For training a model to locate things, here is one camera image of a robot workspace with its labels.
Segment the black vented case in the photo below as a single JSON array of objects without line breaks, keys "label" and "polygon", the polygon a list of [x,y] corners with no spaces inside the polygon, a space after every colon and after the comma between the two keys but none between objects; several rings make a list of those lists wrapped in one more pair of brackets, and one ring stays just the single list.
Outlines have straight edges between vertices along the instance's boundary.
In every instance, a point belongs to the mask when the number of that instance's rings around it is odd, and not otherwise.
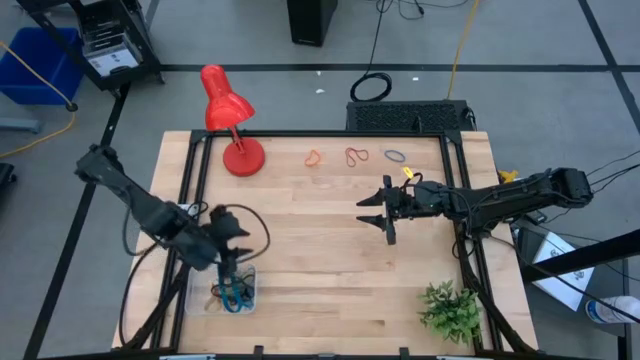
[{"label": "black vented case", "polygon": [[349,102],[350,131],[475,131],[475,114],[464,100]]}]

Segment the green artificial plant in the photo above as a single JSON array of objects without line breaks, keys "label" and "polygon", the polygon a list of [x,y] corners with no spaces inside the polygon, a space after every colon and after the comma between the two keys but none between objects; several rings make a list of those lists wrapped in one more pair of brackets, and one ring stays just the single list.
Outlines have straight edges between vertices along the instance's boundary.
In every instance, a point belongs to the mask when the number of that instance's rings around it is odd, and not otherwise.
[{"label": "green artificial plant", "polygon": [[445,341],[470,345],[481,337],[477,296],[468,288],[457,291],[452,280],[429,284],[418,296],[424,306],[418,312],[420,323]]}]

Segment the black metal beam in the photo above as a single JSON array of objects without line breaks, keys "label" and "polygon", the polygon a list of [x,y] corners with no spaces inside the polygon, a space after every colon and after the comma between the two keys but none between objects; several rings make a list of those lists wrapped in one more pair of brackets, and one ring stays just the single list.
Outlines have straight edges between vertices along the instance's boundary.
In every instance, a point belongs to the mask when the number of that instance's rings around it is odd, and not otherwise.
[{"label": "black metal beam", "polygon": [[640,255],[640,229],[522,268],[525,283]]}]

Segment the red desk lamp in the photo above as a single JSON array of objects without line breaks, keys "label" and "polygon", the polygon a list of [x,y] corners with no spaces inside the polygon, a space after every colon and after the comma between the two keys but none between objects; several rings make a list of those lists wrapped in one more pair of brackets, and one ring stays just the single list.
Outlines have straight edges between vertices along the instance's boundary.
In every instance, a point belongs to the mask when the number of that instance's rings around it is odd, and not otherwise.
[{"label": "red desk lamp", "polygon": [[254,175],[265,163],[264,148],[256,139],[241,137],[237,125],[253,117],[255,109],[234,92],[222,66],[206,65],[200,76],[208,97],[205,128],[211,132],[227,129],[232,134],[232,142],[223,153],[225,168],[238,177]]}]

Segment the black equipment cart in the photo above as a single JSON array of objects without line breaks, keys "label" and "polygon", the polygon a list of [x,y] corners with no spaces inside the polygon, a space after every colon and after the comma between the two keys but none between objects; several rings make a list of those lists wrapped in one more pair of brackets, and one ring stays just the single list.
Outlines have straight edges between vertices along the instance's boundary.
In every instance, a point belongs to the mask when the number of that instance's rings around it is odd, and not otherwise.
[{"label": "black equipment cart", "polygon": [[[16,0],[18,5],[44,29],[51,39],[79,66],[84,75],[100,90],[117,97],[120,88],[151,75],[165,82],[160,60],[153,49],[148,23],[139,0]],[[63,38],[47,16],[55,7],[68,5],[78,23],[80,47]],[[138,60],[135,68],[122,68],[110,76],[101,77],[87,60],[91,54],[103,54],[115,49],[128,49]]]}]

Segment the white cardboard box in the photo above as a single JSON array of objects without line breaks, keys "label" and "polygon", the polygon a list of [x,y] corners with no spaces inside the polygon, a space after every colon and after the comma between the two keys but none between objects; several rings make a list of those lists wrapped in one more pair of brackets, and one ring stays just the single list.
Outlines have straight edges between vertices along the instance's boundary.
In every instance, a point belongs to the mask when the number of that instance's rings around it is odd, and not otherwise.
[{"label": "white cardboard box", "polygon": [[[576,250],[573,245],[552,232],[548,232],[544,236],[544,239],[540,239],[540,241],[541,244],[533,256],[533,263],[543,262]],[[578,288],[578,291],[572,289],[555,277],[537,280],[534,282],[534,285],[571,310],[577,311],[583,300],[582,291],[586,290],[593,272],[594,268],[591,267],[560,275],[562,280]]]}]

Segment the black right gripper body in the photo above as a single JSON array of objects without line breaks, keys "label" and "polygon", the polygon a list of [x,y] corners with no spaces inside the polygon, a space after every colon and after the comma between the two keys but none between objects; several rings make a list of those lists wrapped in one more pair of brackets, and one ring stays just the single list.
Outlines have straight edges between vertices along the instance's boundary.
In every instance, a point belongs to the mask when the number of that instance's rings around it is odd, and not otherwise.
[{"label": "black right gripper body", "polygon": [[382,191],[386,213],[383,230],[386,232],[388,245],[396,244],[396,220],[437,217],[444,213],[448,202],[448,188],[433,181],[398,187],[392,185],[389,175],[384,175]]}]

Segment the grey metal foot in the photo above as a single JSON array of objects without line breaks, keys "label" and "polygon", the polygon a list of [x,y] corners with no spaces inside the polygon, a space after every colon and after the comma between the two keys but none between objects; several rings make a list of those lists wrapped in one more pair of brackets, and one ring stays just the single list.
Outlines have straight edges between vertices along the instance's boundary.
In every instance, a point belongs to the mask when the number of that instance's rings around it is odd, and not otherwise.
[{"label": "grey metal foot", "polygon": [[42,129],[39,120],[0,117],[0,130],[28,131],[38,134]]}]

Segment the white labelled box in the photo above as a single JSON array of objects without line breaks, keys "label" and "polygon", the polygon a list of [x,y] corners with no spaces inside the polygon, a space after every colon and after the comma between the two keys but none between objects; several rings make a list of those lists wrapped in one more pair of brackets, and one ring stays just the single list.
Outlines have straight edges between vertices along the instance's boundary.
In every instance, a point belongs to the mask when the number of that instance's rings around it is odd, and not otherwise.
[{"label": "white labelled box", "polygon": [[103,54],[91,54],[87,60],[101,77],[110,76],[122,68],[135,68],[138,60],[128,49],[115,49]]}]

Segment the blue plastic tub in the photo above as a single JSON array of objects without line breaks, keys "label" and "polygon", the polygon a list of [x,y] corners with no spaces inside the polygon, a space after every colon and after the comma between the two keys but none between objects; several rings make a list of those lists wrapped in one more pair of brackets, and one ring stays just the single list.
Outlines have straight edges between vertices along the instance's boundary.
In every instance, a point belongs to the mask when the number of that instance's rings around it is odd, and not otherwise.
[{"label": "blue plastic tub", "polygon": [[[9,48],[69,100],[73,99],[84,73],[44,29],[19,29]],[[0,92],[20,105],[66,104],[11,53],[4,53],[0,59]]]}]

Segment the thin red rubber band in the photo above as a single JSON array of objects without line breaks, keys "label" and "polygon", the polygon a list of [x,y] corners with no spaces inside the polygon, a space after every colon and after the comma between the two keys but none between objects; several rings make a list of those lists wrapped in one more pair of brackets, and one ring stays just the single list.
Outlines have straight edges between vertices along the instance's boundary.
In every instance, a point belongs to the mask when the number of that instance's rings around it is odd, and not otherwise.
[{"label": "thin red rubber band", "polygon": [[348,147],[345,149],[346,164],[348,167],[355,167],[358,162],[369,159],[369,152],[366,149],[356,149]]}]

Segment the black floor object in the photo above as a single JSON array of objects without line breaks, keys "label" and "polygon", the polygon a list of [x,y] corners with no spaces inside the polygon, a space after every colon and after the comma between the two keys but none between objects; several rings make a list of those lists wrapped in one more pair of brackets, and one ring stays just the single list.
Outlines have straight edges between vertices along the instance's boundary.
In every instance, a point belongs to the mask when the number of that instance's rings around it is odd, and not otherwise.
[{"label": "black floor object", "polygon": [[17,180],[14,170],[15,167],[12,164],[0,163],[0,195]]}]

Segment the clear plastic bin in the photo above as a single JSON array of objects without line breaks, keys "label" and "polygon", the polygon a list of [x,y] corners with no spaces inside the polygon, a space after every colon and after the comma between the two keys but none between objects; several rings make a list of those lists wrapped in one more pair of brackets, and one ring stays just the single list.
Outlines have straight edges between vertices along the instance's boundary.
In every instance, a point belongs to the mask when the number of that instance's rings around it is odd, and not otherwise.
[{"label": "clear plastic bin", "polygon": [[229,313],[222,305],[217,312],[203,310],[206,300],[211,294],[219,295],[217,268],[211,265],[204,271],[192,270],[189,275],[184,309],[188,315],[239,315],[253,312],[257,305],[257,269],[253,264],[241,264],[232,275],[231,281],[239,283],[244,306],[239,313]]}]

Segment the black computer tower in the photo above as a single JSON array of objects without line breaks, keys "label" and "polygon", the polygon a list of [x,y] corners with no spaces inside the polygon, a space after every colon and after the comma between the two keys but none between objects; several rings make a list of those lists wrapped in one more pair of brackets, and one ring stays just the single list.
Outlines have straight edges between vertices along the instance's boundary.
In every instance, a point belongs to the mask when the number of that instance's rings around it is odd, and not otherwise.
[{"label": "black computer tower", "polygon": [[286,0],[292,42],[322,47],[338,0]]}]

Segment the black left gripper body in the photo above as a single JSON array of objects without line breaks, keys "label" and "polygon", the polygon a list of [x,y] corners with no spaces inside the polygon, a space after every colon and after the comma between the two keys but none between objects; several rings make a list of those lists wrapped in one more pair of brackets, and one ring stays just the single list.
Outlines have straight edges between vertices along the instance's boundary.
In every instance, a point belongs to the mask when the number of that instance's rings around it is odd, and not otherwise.
[{"label": "black left gripper body", "polygon": [[236,271],[236,258],[229,242],[235,236],[236,218],[225,205],[217,205],[209,213],[210,222],[202,228],[212,239],[220,259],[217,261],[218,290],[223,293],[223,287],[231,282]]}]

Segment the wide blue rubber band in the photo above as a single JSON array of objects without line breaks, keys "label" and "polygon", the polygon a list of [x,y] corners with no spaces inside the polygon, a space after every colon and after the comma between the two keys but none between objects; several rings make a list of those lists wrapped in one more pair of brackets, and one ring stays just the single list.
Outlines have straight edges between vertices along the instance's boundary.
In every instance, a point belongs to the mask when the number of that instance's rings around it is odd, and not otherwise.
[{"label": "wide blue rubber band", "polygon": [[239,283],[237,281],[221,282],[218,289],[223,308],[229,313],[239,313],[244,306]]}]

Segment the white plastic bottle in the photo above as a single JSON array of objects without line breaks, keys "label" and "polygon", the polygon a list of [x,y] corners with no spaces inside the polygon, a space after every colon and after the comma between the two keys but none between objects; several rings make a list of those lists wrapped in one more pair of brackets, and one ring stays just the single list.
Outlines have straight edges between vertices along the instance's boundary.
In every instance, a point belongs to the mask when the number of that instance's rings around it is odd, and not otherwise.
[{"label": "white plastic bottle", "polygon": [[628,313],[640,322],[640,300],[633,296],[616,296],[602,298],[601,302],[607,303],[612,308],[606,307],[595,300],[589,300],[585,304],[587,316],[599,324],[635,323],[635,320],[622,314]]}]

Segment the black metal table frame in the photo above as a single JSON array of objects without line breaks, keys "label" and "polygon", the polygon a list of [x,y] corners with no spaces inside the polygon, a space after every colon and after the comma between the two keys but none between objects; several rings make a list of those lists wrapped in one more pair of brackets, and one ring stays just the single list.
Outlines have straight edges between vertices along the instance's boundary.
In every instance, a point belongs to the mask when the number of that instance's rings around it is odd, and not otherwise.
[{"label": "black metal table frame", "polygon": [[[366,137],[342,131],[276,132],[259,135],[265,166],[239,178],[223,166],[227,146],[215,138],[210,155],[189,147],[190,133],[163,135],[147,182],[166,200],[203,199],[230,204],[250,233],[241,240],[260,256],[255,310],[243,315],[188,315],[168,310],[161,346],[184,353],[249,354],[261,346],[268,355],[470,355],[470,345],[453,344],[419,321],[418,296],[429,284],[462,283],[452,256],[453,226],[445,218],[401,221],[397,242],[356,219],[367,213],[357,202],[381,186],[384,175],[404,180],[399,164],[384,151],[403,152],[407,165],[427,179],[473,188],[494,185],[496,168],[488,137],[465,132],[460,145],[466,165],[443,159],[440,142],[429,137]],[[346,164],[345,149],[366,149],[369,159]],[[318,165],[304,160],[312,149]],[[181,322],[175,316],[182,314]]]}]

